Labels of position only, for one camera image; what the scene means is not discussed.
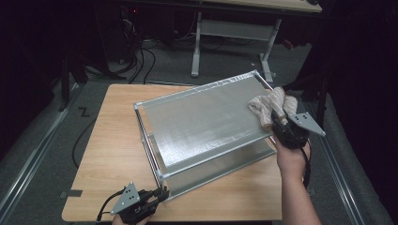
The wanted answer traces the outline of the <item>person's right hand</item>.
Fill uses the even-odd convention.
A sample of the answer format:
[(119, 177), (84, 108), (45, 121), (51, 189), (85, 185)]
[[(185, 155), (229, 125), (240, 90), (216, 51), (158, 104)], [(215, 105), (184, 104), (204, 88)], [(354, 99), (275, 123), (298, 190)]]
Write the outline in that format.
[(301, 183), (305, 173), (306, 161), (311, 158), (310, 144), (307, 142), (300, 149), (289, 149), (275, 139), (277, 148), (277, 164), (283, 180)]

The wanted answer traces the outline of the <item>person's left hand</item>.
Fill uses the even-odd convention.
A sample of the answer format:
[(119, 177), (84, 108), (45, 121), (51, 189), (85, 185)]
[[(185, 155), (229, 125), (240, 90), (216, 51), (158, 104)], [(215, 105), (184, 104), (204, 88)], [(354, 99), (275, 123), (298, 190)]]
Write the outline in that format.
[(151, 217), (146, 217), (136, 224), (129, 224), (129, 223), (124, 223), (121, 216), (119, 214), (116, 214), (113, 218), (112, 225), (146, 225), (150, 219)]

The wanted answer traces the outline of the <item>aluminium floor rail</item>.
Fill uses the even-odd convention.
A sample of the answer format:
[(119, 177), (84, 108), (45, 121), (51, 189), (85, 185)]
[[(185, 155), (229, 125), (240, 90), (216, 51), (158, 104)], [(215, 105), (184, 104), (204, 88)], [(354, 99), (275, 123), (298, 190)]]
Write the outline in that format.
[(330, 99), (321, 104), (325, 137), (311, 137), (314, 146), (314, 175), (310, 184), (315, 206), (326, 225), (366, 225), (355, 184), (361, 167), (344, 135)]
[(4, 161), (0, 162), (0, 181), (5, 182), (0, 185), (0, 223), (12, 215), (50, 151), (50, 145), (69, 113), (69, 105), (83, 90), (84, 84), (75, 83), (69, 90), (68, 103), (62, 98), (55, 98), (29, 124)]

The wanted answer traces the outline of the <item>grey tape piece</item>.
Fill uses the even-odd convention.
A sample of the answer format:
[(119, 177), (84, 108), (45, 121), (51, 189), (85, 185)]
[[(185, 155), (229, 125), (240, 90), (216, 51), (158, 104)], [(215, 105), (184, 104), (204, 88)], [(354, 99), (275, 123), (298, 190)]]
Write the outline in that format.
[(61, 199), (66, 199), (67, 197), (81, 197), (82, 193), (83, 192), (79, 189), (62, 190), (59, 197)]

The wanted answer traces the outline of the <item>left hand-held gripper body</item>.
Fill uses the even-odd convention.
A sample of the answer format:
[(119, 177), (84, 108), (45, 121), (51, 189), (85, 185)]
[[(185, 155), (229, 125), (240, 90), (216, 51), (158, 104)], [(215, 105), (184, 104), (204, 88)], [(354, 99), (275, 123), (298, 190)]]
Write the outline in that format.
[(136, 186), (130, 182), (121, 191), (120, 198), (117, 200), (111, 214), (115, 216), (119, 214), (124, 223), (136, 224), (146, 217), (151, 217), (156, 209), (152, 208), (151, 197), (149, 199), (142, 198), (145, 190), (138, 190)]

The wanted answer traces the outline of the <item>white-legged background desk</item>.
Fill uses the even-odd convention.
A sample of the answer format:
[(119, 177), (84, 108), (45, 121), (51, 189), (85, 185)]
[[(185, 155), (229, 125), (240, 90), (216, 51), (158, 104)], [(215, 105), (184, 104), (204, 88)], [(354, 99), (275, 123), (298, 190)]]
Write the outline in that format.
[[(215, 36), (223, 38), (241, 38), (260, 40), (268, 43), (259, 54), (263, 77), (273, 82), (273, 74), (268, 65), (268, 58), (274, 41), (286, 17), (317, 18), (322, 12), (318, 0), (125, 0), (141, 8), (160, 8), (192, 10), (196, 12), (195, 47), (192, 55), (191, 75), (196, 78), (200, 73), (201, 37)], [(228, 19), (204, 19), (205, 13), (230, 14), (233, 18), (250, 16), (268, 16), (274, 19), (271, 25), (253, 22), (231, 22)]]

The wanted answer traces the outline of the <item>beige striped towel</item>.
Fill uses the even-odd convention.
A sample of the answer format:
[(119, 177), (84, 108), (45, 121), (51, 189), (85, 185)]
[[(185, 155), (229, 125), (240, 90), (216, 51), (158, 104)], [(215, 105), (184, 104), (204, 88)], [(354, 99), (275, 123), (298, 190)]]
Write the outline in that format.
[(271, 130), (271, 113), (275, 111), (285, 123), (288, 115), (297, 112), (298, 101), (288, 96), (281, 87), (276, 87), (265, 96), (257, 96), (248, 103), (249, 109), (257, 116), (264, 130)]

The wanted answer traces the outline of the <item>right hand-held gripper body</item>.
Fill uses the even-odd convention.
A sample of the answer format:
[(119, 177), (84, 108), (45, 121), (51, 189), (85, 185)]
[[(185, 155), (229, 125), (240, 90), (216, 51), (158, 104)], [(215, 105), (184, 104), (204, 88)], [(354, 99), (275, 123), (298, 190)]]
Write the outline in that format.
[(281, 120), (277, 124), (273, 123), (272, 131), (281, 144), (289, 149), (303, 147), (311, 132), (322, 137), (326, 136), (326, 132), (308, 112), (288, 115), (285, 123)]

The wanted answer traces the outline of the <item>black computer tower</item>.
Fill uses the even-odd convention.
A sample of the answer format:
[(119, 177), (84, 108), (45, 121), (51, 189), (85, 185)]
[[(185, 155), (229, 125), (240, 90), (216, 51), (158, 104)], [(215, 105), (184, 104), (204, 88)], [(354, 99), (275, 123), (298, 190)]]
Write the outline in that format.
[(141, 42), (141, 15), (137, 7), (121, 6), (119, 9), (122, 22), (122, 34), (127, 48), (125, 59), (131, 62), (135, 58), (135, 52), (139, 48)]

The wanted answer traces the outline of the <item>black metal stand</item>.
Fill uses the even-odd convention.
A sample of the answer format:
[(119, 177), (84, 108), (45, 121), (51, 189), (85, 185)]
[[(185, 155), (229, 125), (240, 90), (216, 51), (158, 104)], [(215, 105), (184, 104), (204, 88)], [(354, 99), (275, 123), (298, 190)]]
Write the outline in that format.
[(293, 82), (283, 85), (284, 91), (301, 90), (303, 101), (317, 102), (315, 121), (324, 127), (324, 117), (328, 93), (328, 78), (326, 75), (313, 74), (295, 79)]
[(74, 54), (68, 54), (62, 61), (62, 73), (61, 73), (61, 97), (62, 104), (59, 111), (63, 112), (69, 105), (70, 92), (69, 87), (70, 81), (69, 76), (72, 76), (77, 84), (86, 84), (87, 75), (84, 71), (84, 64), (78, 56)]

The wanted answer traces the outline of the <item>silver two-tier metal rack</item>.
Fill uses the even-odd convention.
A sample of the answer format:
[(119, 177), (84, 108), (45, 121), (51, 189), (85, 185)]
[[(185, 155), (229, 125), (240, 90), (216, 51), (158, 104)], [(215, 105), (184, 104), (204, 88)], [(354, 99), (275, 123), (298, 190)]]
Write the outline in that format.
[(134, 104), (155, 181), (170, 200), (275, 153), (249, 109), (267, 93), (254, 70)]

